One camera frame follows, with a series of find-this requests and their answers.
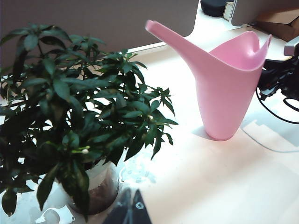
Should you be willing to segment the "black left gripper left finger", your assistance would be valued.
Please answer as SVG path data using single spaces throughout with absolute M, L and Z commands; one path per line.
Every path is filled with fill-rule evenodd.
M 104 220 L 103 224 L 131 224 L 132 209 L 131 209 L 131 189 L 124 189 L 119 201 Z

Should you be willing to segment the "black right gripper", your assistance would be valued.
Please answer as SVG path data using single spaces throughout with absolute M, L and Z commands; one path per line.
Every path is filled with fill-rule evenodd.
M 271 97 L 278 89 L 287 98 L 299 99 L 299 58 L 288 60 L 267 59 L 263 65 L 257 87 L 261 100 Z

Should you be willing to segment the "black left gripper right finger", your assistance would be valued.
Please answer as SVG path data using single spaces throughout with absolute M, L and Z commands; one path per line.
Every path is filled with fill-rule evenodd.
M 130 224 L 152 224 L 139 189 L 136 190 L 129 210 Z

